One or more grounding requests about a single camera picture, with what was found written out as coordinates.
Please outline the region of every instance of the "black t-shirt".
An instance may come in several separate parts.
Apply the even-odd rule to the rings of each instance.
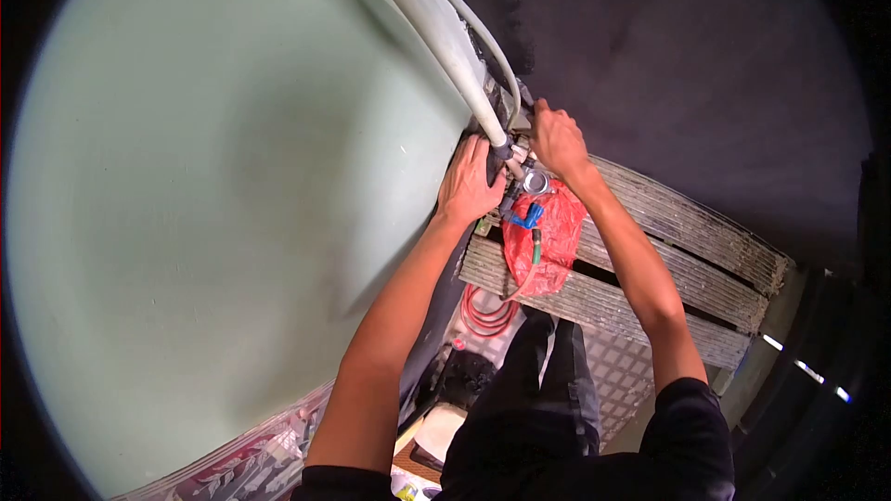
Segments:
[[[640,452],[580,456],[572,417],[533,410],[464,424],[437,501],[456,499],[731,499],[730,432],[717,398],[683,378],[656,397]],[[310,466],[293,501],[394,499],[389,476]]]

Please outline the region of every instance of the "light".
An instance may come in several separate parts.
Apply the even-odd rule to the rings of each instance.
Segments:
[[[823,379],[823,376],[822,376],[822,375],[820,375],[819,373],[816,373],[815,371],[813,371],[812,369],[810,369],[810,368],[807,366],[807,364],[804,363],[804,362],[802,362],[801,360],[796,360],[796,361],[795,361],[795,365],[798,366],[798,367],[800,367],[801,369],[805,370],[805,373],[807,373],[808,375],[810,375],[810,376],[814,379],[814,381],[817,382],[818,384],[822,384],[824,381],[826,381],[826,380]]]
[[[769,334],[763,334],[763,335],[761,335],[761,337],[762,337],[764,340],[767,340],[767,344],[770,344],[770,345],[773,346],[776,350],[778,350],[778,351],[781,351],[781,350],[782,350],[782,345],[780,344],[780,342],[779,342],[778,340],[774,339],[774,338],[773,338],[772,336],[770,336]]]
[[[838,395],[844,402],[851,402],[851,395],[847,394],[847,391],[841,387],[836,387],[836,395]]]

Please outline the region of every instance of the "hand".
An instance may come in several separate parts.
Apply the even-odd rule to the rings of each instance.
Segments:
[[[477,135],[470,136],[458,146],[452,165],[445,171],[439,187],[437,214],[466,227],[501,203],[506,184],[505,168],[489,187],[485,178],[488,153],[488,140]]]
[[[532,135],[532,150],[561,180],[589,163],[585,139],[575,119],[564,110],[551,111],[544,99],[536,101]]]

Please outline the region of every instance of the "red hose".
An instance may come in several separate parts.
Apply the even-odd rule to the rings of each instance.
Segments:
[[[536,274],[536,269],[538,269],[537,263],[529,268],[529,274],[526,275],[526,278],[523,279],[523,284],[519,285],[517,290],[513,291],[512,295],[508,296],[507,298],[504,298],[505,302],[514,302],[517,300],[517,297],[519,295],[523,294],[523,292],[529,287],[529,284],[532,282],[532,278]]]
[[[473,297],[481,290],[483,289],[473,284],[464,287],[464,294],[461,297],[461,320],[464,327],[477,337],[491,339],[510,327],[510,322],[517,315],[519,304],[508,301],[494,311],[480,311],[473,305]]]

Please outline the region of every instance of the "person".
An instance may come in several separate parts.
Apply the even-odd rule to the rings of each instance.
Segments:
[[[543,99],[535,111],[532,150],[585,204],[650,339],[656,410],[638,453],[599,456],[596,398],[579,327],[561,320],[553,329],[550,316],[524,308],[527,319],[502,368],[455,433],[437,501],[731,499],[730,432],[671,275],[588,160],[575,120]],[[399,377],[449,253],[503,194],[504,173],[486,184],[488,149],[477,137],[458,148],[428,228],[356,330],[292,499],[394,498],[389,475]]]

